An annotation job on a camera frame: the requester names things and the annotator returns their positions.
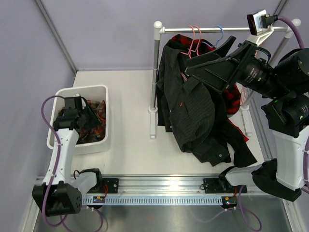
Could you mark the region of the orange plaid shirt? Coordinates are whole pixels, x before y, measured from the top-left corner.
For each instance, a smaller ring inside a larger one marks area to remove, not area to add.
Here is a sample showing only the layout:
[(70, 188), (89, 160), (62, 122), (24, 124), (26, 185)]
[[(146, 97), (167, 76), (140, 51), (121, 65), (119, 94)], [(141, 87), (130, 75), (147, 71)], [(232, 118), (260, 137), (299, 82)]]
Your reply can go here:
[(55, 131), (59, 129), (76, 130), (77, 144), (102, 141), (106, 135), (106, 102), (86, 100), (84, 97), (66, 97), (56, 120)]

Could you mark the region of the dark pinstripe shirt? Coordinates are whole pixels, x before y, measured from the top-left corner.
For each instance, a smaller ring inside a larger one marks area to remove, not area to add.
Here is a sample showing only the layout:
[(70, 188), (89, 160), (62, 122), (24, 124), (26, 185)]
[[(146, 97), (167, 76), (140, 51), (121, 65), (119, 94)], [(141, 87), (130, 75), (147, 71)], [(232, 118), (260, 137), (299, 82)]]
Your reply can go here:
[(188, 47), (169, 40), (163, 47), (156, 83), (158, 125), (171, 132), (182, 152), (201, 163), (230, 163), (226, 141), (212, 134), (215, 105), (200, 81), (184, 74)]

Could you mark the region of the plain black shirt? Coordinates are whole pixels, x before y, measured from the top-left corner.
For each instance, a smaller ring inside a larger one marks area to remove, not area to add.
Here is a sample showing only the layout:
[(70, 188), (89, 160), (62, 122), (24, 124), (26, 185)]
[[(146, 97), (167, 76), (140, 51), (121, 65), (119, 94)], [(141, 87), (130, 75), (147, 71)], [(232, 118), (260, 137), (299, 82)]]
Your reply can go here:
[(234, 166), (242, 168), (257, 163), (256, 158), (246, 144), (242, 132), (228, 119), (222, 95), (213, 93), (211, 99), (215, 107), (215, 122), (212, 133), (224, 148), (227, 147), (227, 144), (232, 146), (234, 150)]

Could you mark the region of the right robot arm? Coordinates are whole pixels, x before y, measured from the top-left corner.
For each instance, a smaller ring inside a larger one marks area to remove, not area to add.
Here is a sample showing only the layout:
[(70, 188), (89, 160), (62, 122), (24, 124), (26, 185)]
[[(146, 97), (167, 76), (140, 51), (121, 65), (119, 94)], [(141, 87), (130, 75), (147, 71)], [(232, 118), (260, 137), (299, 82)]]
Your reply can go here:
[(226, 169), (219, 175), (219, 188), (229, 192), (235, 186), (254, 185), (293, 202), (309, 182), (309, 50), (298, 38), (299, 47), (272, 67), (268, 59), (256, 58), (256, 42), (245, 40), (229, 52), (234, 40), (230, 37), (214, 51), (187, 60), (185, 73), (219, 93), (239, 83), (268, 98), (262, 110), (278, 157), (253, 167)]

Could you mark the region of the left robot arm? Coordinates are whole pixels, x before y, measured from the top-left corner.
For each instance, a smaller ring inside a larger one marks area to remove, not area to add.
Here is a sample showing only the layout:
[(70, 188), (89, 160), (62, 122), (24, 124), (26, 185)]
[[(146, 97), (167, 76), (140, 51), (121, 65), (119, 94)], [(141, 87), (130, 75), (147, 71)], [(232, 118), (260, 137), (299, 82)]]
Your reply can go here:
[(92, 129), (100, 122), (82, 96), (64, 97), (64, 107), (48, 127), (55, 137), (50, 164), (41, 185), (33, 187), (32, 197), (46, 217), (78, 214), (83, 197), (91, 190), (103, 189), (99, 169), (82, 170), (71, 179), (71, 165), (82, 129)]

